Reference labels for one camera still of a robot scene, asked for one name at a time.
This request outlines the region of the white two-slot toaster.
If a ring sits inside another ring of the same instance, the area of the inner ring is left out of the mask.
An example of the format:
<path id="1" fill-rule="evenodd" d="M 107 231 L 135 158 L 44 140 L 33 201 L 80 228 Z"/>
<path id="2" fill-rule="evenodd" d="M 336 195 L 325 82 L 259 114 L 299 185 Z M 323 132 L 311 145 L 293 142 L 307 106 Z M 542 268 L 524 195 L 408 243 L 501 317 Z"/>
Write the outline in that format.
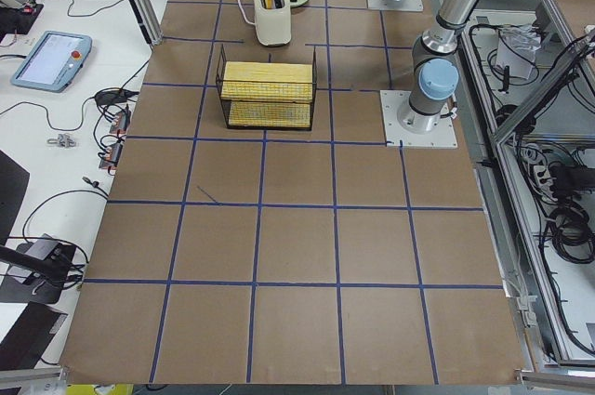
<path id="1" fill-rule="evenodd" d="M 258 41 L 264 46 L 283 46 L 291 40 L 290 0 L 273 0 L 267 9 L 264 0 L 254 0 Z"/>

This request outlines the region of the near teach pendant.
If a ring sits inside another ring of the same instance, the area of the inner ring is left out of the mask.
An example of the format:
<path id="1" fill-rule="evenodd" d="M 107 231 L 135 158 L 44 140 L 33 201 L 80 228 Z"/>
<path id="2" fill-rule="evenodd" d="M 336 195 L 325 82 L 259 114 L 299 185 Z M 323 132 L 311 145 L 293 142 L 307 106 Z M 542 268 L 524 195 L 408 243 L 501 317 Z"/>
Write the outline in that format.
<path id="1" fill-rule="evenodd" d="M 87 35 L 46 31 L 15 71 L 10 83 L 59 93 L 83 68 L 92 46 L 93 40 Z"/>

